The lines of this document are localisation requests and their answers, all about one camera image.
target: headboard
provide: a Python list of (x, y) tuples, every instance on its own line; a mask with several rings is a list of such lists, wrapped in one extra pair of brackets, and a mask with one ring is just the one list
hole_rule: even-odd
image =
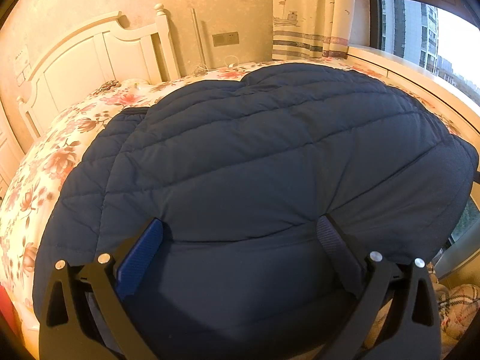
[[(61, 37), (40, 57), (26, 76), (32, 84), (30, 98), (17, 98), (33, 138), (43, 135), (61, 111), (106, 81), (144, 79), (158, 84), (180, 78), (164, 7), (157, 4), (154, 9), (155, 23), (136, 30), (119, 24), (120, 11), (95, 17)], [(155, 51), (152, 40), (157, 36), (161, 52)], [(161, 71), (169, 77), (162, 77)]]

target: curtain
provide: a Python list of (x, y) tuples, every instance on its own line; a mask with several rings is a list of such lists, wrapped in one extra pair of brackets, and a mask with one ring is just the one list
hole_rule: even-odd
[(347, 57), (355, 0), (273, 0), (273, 59)]

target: silver screw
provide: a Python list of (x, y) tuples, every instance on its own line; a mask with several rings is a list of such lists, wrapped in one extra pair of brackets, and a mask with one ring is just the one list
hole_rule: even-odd
[(380, 252), (373, 251), (373, 252), (370, 252), (370, 259), (372, 261), (375, 261), (376, 263), (379, 263), (380, 261), (382, 261), (383, 256)]
[(63, 269), (65, 267), (65, 260), (64, 259), (60, 259), (58, 260), (56, 263), (55, 263), (55, 269)]
[(423, 268), (425, 266), (425, 262), (423, 261), (423, 259), (415, 259), (415, 265), (418, 267), (418, 268)]
[(100, 264), (106, 264), (110, 261), (110, 255), (108, 253), (102, 253), (97, 260)]

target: window glass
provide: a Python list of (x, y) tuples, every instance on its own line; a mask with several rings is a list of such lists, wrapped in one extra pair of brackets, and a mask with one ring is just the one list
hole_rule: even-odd
[(382, 50), (429, 70), (480, 105), (478, 28), (418, 1), (382, 0), (382, 37)]
[(480, 219), (480, 211), (477, 208), (477, 205), (473, 202), (471, 198), (466, 204), (465, 210), (457, 223), (457, 226), (453, 230), (452, 239), (456, 242), (466, 231), (478, 220)]

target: floral bedsheet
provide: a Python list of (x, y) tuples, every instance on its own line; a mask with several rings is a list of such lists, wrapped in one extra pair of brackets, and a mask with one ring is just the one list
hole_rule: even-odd
[[(38, 321), (33, 314), (32, 286), (35, 257), (47, 220), (59, 197), (62, 185), (83, 153), (105, 125), (126, 107), (156, 104), (163, 97), (185, 85), (200, 80), (240, 80), (264, 66), (291, 62), (313, 63), (344, 70), (354, 69), (389, 85), (398, 87), (383, 75), (356, 63), (332, 58), (242, 64), (214, 71), (199, 71), (176, 81), (148, 85), (142, 80), (126, 80), (121, 85), (109, 83), (87, 98), (65, 109), (51, 128), (30, 149), (11, 182), (0, 208), (0, 284), (8, 291), (22, 322), (27, 348), (38, 357)], [(434, 106), (411, 91), (437, 114), (450, 131), (460, 129), (440, 115)]]

